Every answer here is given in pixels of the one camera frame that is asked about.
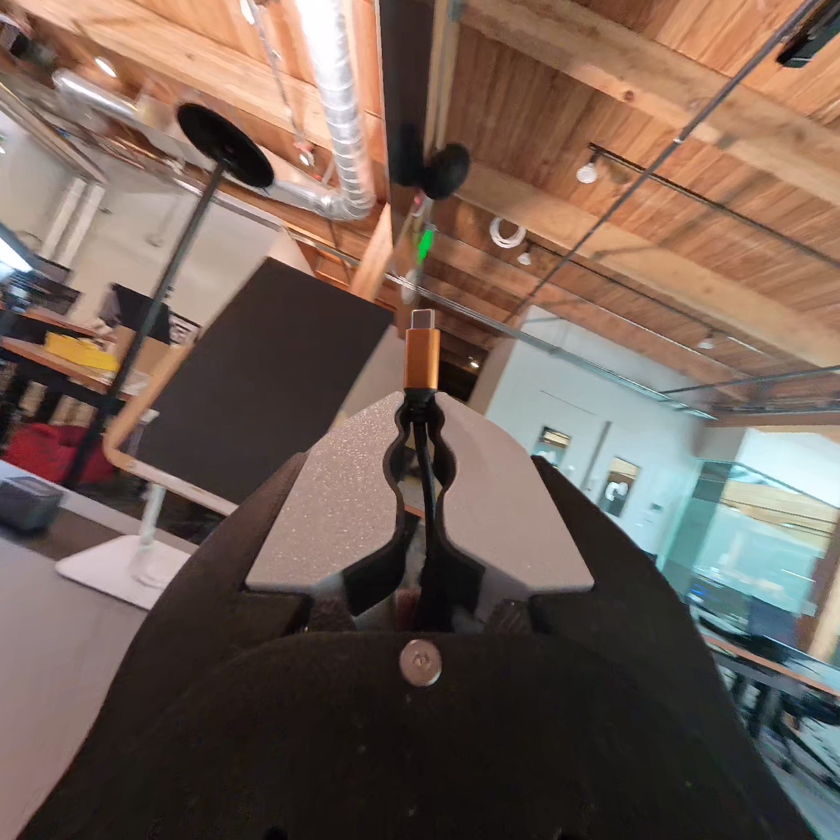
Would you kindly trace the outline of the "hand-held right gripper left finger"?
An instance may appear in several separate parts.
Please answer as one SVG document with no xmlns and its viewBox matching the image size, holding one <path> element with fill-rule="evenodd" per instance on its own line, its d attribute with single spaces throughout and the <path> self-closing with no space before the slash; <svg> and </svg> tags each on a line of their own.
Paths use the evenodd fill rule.
<svg viewBox="0 0 840 840">
<path fill-rule="evenodd" d="M 392 457 L 402 452 L 403 392 L 327 432 L 306 454 L 245 578 L 257 593 L 340 600 L 354 617 L 394 592 L 405 524 Z"/>
</svg>

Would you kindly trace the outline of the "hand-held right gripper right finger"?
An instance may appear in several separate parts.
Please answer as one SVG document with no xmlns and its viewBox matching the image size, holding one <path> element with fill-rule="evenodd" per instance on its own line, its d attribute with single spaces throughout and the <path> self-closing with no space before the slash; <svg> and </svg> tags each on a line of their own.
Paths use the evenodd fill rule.
<svg viewBox="0 0 840 840">
<path fill-rule="evenodd" d="M 592 573 L 527 450 L 447 394 L 427 409 L 442 489 L 430 524 L 416 627 L 488 624 L 504 602 L 589 592 Z"/>
</svg>

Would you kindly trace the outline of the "black panel board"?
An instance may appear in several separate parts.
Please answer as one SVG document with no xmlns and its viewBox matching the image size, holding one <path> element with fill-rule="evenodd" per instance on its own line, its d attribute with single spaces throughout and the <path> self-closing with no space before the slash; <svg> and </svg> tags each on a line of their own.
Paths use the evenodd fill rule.
<svg viewBox="0 0 840 840">
<path fill-rule="evenodd" d="M 266 258 L 156 398 L 139 462 L 234 504 L 331 427 L 392 314 Z"/>
</svg>

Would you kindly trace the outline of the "white desk stand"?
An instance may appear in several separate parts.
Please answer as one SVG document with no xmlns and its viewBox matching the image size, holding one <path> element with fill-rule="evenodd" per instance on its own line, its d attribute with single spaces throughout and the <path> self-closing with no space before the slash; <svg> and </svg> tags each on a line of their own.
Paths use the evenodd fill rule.
<svg viewBox="0 0 840 840">
<path fill-rule="evenodd" d="M 142 392 L 129 399 L 104 435 L 102 448 L 108 461 L 148 483 L 138 532 L 72 554 L 56 565 L 56 572 L 63 578 L 146 611 L 154 606 L 195 551 L 174 548 L 155 537 L 165 494 L 170 491 L 223 516 L 230 515 L 237 507 L 235 502 L 147 465 L 122 449 L 136 427 L 151 421 L 156 414 L 155 400 L 195 347 L 195 343 L 189 343 L 170 348 L 150 374 Z"/>
</svg>

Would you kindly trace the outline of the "glass partition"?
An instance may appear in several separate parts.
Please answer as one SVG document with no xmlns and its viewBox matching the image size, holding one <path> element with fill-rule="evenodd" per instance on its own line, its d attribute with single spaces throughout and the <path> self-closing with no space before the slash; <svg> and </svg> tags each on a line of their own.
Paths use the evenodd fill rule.
<svg viewBox="0 0 840 840">
<path fill-rule="evenodd" d="M 689 607 L 748 634 L 793 635 L 838 508 L 745 465 L 702 461 L 660 570 Z"/>
</svg>

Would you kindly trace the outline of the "black monitor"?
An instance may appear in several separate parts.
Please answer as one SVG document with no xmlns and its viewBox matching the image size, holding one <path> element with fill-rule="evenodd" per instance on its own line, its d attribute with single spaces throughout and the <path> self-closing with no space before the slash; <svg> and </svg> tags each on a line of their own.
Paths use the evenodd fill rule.
<svg viewBox="0 0 840 840">
<path fill-rule="evenodd" d="M 152 299 L 118 283 L 110 283 L 108 292 L 102 301 L 99 318 L 109 327 L 124 327 L 138 332 L 143 326 L 146 310 Z M 159 307 L 154 323 L 146 333 L 148 338 L 164 344 L 171 344 L 171 311 L 163 302 Z"/>
</svg>

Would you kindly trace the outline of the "wooden desk with black legs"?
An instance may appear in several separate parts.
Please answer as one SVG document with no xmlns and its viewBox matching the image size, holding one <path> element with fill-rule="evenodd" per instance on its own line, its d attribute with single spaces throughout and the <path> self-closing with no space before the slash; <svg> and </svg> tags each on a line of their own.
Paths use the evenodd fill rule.
<svg viewBox="0 0 840 840">
<path fill-rule="evenodd" d="M 700 620 L 700 636 L 731 681 L 728 692 L 751 740 L 771 736 L 780 747 L 780 767 L 802 769 L 838 792 L 838 755 L 805 740 L 803 725 L 838 729 L 838 683 L 818 677 L 824 663 L 768 637 L 727 633 Z"/>
</svg>

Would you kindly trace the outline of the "yellow box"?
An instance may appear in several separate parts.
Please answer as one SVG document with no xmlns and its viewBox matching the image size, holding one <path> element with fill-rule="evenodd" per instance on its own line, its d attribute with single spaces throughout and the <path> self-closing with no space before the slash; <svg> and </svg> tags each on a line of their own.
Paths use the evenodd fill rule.
<svg viewBox="0 0 840 840">
<path fill-rule="evenodd" d="M 94 371 L 115 373 L 121 362 L 114 352 L 102 349 L 88 338 L 75 338 L 58 332 L 47 332 L 45 351 L 71 364 Z"/>
</svg>

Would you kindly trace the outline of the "grey box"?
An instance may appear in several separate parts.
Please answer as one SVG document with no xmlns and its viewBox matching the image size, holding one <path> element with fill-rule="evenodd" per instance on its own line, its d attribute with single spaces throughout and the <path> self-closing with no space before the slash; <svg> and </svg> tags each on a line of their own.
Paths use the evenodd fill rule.
<svg viewBox="0 0 840 840">
<path fill-rule="evenodd" d="M 38 477 L 15 476 L 1 482 L 1 525 L 16 532 L 46 530 L 57 518 L 64 494 Z"/>
</svg>

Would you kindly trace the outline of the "black dome ceiling fixture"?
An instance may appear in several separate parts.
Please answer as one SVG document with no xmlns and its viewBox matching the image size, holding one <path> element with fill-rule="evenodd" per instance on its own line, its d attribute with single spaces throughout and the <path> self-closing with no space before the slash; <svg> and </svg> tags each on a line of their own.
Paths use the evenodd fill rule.
<svg viewBox="0 0 840 840">
<path fill-rule="evenodd" d="M 443 201 L 454 195 L 469 174 L 471 159 L 461 143 L 448 143 L 423 165 L 419 186 L 430 200 Z"/>
</svg>

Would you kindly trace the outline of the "long metal sprinkler pipe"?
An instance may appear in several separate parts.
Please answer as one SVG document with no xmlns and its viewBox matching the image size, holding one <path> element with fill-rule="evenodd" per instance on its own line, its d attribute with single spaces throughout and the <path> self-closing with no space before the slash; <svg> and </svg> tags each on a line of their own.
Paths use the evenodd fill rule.
<svg viewBox="0 0 840 840">
<path fill-rule="evenodd" d="M 574 243 L 570 249 L 559 257 L 558 261 L 548 271 L 545 277 L 539 279 L 533 289 L 526 295 L 526 297 L 515 308 L 514 313 L 519 313 L 525 302 L 533 300 L 537 293 L 541 291 L 563 267 L 565 267 L 574 256 L 581 251 L 584 245 L 588 244 L 594 237 L 595 233 L 601 230 L 608 222 L 612 220 L 615 214 L 629 202 L 632 196 L 640 190 L 643 184 L 649 181 L 657 172 L 657 170 L 666 163 L 669 158 L 677 152 L 677 150 L 688 140 L 691 134 L 695 132 L 702 123 L 708 120 L 714 111 L 716 111 L 723 102 L 725 102 L 731 94 L 745 81 L 745 79 L 763 62 L 771 51 L 785 38 L 793 34 L 805 21 L 805 19 L 812 14 L 816 8 L 821 4 L 819 1 L 803 2 L 795 11 L 789 16 L 784 23 L 778 27 L 770 37 L 759 47 L 751 57 L 738 69 L 738 71 L 730 77 L 722 87 L 709 100 L 708 104 L 701 107 L 701 109 L 691 117 L 688 122 L 682 127 L 674 139 L 658 154 L 653 162 L 641 171 L 637 179 L 620 195 L 612 205 L 599 216 L 583 235 Z"/>
</svg>

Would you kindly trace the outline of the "black disc stand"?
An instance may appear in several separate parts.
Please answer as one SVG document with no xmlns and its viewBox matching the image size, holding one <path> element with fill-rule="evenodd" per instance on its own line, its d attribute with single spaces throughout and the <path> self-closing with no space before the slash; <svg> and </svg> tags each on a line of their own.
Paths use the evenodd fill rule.
<svg viewBox="0 0 840 840">
<path fill-rule="evenodd" d="M 123 387 L 140 354 L 143 341 L 158 318 L 172 282 L 193 244 L 197 230 L 224 175 L 230 173 L 245 185 L 256 188 L 266 188 L 274 181 L 273 169 L 257 144 L 220 114 L 190 102 L 177 109 L 176 117 L 186 138 L 199 152 L 214 162 L 214 168 L 175 244 L 153 297 L 142 312 L 140 325 L 135 330 L 129 348 L 107 390 L 101 396 L 77 452 L 62 478 L 61 485 L 69 490 L 79 486 L 91 451 L 100 441 L 107 420 L 118 407 Z"/>
</svg>

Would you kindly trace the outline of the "thin metal ceiling pipe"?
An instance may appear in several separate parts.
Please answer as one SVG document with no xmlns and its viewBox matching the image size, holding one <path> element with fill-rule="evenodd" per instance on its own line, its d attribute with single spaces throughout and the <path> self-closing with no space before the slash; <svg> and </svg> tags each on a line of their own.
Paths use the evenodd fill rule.
<svg viewBox="0 0 840 840">
<path fill-rule="evenodd" d="M 250 9 L 251 17 L 253 18 L 253 27 L 259 38 L 261 48 L 265 54 L 268 62 L 269 71 L 274 81 L 278 96 L 283 106 L 283 110 L 290 121 L 292 133 L 294 136 L 294 146 L 298 153 L 298 158 L 304 167 L 312 169 L 314 166 L 314 153 L 312 146 L 306 139 L 304 132 L 296 118 L 291 102 L 287 95 L 285 83 L 281 77 L 279 59 L 280 53 L 274 47 L 269 36 L 267 24 L 269 22 L 269 14 L 265 8 L 259 5 L 256 1 L 247 1 Z"/>
</svg>

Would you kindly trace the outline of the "large framed wall picture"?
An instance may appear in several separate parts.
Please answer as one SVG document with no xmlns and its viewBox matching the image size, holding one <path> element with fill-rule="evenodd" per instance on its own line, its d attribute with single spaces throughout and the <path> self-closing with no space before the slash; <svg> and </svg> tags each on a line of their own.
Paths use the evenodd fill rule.
<svg viewBox="0 0 840 840">
<path fill-rule="evenodd" d="M 614 456 L 608 467 L 598 502 L 600 509 L 612 517 L 620 518 L 640 471 L 638 465 L 620 456 Z"/>
</svg>

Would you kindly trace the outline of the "silver ventilation duct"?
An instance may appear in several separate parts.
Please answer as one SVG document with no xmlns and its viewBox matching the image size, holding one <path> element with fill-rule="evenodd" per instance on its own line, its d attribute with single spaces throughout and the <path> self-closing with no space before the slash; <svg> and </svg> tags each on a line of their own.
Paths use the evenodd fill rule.
<svg viewBox="0 0 840 840">
<path fill-rule="evenodd" d="M 266 188 L 245 185 L 230 173 L 226 173 L 226 177 L 253 192 L 263 192 L 280 203 L 329 220 L 357 222 L 371 213 L 375 204 L 375 189 L 363 120 L 355 94 L 347 28 L 339 2 L 314 2 L 312 10 L 327 15 L 324 32 L 305 29 L 304 35 L 308 46 L 314 48 L 313 75 L 332 147 L 337 186 L 330 186 L 326 179 L 319 180 L 284 161 L 280 161 L 278 174 L 269 159 L 274 181 Z M 181 104 L 175 110 L 181 134 L 174 135 L 154 125 L 152 111 L 142 108 L 141 100 L 121 98 L 68 69 L 55 70 L 51 80 L 66 103 L 79 109 L 90 108 L 141 132 L 159 151 L 173 157 L 185 153 L 188 163 L 196 166 L 204 166 L 206 161 L 211 161 L 192 145 L 177 122 L 177 109 L 190 102 Z M 266 152 L 261 147 L 259 149 L 268 158 Z"/>
</svg>

